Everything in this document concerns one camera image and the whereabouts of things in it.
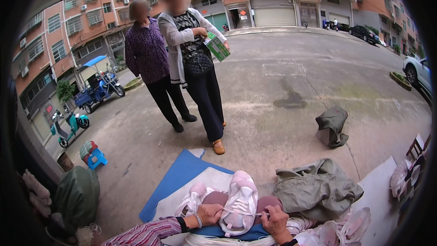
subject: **blue plastic stool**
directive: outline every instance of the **blue plastic stool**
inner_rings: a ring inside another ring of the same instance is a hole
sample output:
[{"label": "blue plastic stool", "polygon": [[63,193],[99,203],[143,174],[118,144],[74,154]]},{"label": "blue plastic stool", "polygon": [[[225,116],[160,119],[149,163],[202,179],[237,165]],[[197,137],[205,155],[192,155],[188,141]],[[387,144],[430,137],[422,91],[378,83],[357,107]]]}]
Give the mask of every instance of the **blue plastic stool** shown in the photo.
[{"label": "blue plastic stool", "polygon": [[102,151],[100,151],[98,148],[94,149],[91,154],[90,157],[88,158],[88,167],[91,169],[95,169],[99,164],[103,163],[103,165],[106,165],[108,163],[108,161],[105,159],[105,154],[102,153]]}]

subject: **black wristband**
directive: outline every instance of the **black wristband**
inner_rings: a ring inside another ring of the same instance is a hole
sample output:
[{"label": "black wristband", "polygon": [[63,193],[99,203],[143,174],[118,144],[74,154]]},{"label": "black wristband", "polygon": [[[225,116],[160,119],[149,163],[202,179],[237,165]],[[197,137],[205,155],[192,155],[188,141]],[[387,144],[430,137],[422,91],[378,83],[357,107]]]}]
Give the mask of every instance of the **black wristband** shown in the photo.
[{"label": "black wristband", "polygon": [[292,241],[286,242],[286,243],[282,244],[281,246],[293,246],[297,243],[298,243],[298,241],[295,238],[293,238]]},{"label": "black wristband", "polygon": [[186,233],[188,232],[188,228],[187,228],[187,224],[185,223],[185,221],[183,220],[182,217],[177,217],[176,218],[180,224],[180,228],[181,228],[181,233]]}]

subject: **pink pants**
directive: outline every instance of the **pink pants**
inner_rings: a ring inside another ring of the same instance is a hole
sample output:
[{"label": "pink pants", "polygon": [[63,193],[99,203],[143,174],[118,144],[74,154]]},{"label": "pink pants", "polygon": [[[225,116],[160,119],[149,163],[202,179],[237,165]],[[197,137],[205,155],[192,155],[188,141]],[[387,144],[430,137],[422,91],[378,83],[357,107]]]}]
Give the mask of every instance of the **pink pants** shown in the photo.
[{"label": "pink pants", "polygon": [[[205,196],[205,199],[203,199],[202,204],[212,205],[218,203],[224,207],[227,201],[228,201],[228,195],[222,192],[214,191],[209,193],[207,196]],[[279,205],[281,206],[281,210],[282,211],[284,210],[280,199],[274,196],[265,196],[258,199],[257,214],[261,213],[262,211],[268,213],[269,211],[265,209],[265,206],[267,205],[271,205],[271,206]],[[255,217],[254,225],[257,224],[261,224],[261,216]]]}]

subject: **teal electric scooter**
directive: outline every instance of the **teal electric scooter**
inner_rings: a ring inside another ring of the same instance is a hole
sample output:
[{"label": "teal electric scooter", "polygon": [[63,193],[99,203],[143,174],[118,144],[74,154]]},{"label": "teal electric scooter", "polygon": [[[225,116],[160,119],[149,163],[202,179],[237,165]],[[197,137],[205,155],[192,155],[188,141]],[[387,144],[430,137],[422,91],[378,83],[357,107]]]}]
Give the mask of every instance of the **teal electric scooter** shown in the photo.
[{"label": "teal electric scooter", "polygon": [[61,126],[59,125],[57,120],[54,120],[53,126],[50,129],[52,132],[52,135],[58,135],[59,136],[59,145],[63,148],[66,148],[68,146],[68,141],[73,137],[76,139],[76,131],[79,130],[79,128],[87,129],[90,126],[90,120],[88,116],[79,114],[74,114],[74,112],[70,112],[66,117],[65,121],[70,125],[70,132],[67,133],[61,129]]}]

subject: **crack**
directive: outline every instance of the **crack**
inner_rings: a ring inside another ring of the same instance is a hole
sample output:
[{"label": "crack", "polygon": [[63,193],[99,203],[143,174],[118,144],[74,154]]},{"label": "crack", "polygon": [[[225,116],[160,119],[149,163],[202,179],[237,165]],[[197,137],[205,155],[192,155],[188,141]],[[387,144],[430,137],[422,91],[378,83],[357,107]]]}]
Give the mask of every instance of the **crack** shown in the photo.
[{"label": "crack", "polygon": [[[314,90],[314,92],[317,94],[317,96],[320,98],[320,100],[322,101],[322,103],[324,104],[324,106],[326,107],[326,109],[328,109],[328,106],[325,104],[325,101],[323,101],[323,99],[322,99],[322,97],[320,96],[320,94],[317,92],[317,90],[315,90],[315,88],[314,88],[314,86],[309,82],[309,80],[308,80],[308,77],[307,77],[307,75],[306,75],[306,70],[305,70],[305,68],[303,68],[303,67],[301,67],[298,63],[296,63],[296,62],[294,62],[293,61],[293,59],[291,59],[290,58],[290,60],[301,70],[301,71],[303,71],[303,73],[304,73],[304,77],[305,77],[305,80],[308,82],[308,84],[312,87],[312,89]],[[357,163],[355,162],[355,158],[353,157],[353,153],[352,153],[352,150],[351,150],[351,147],[346,143],[346,146],[347,146],[347,148],[348,148],[348,150],[349,150],[349,153],[350,153],[350,155],[351,155],[351,157],[352,157],[352,161],[353,161],[353,164],[355,165],[355,170],[357,171],[357,174],[358,174],[358,179],[359,180],[361,180],[361,177],[360,177],[360,172],[358,171],[358,167],[357,167]]]}]

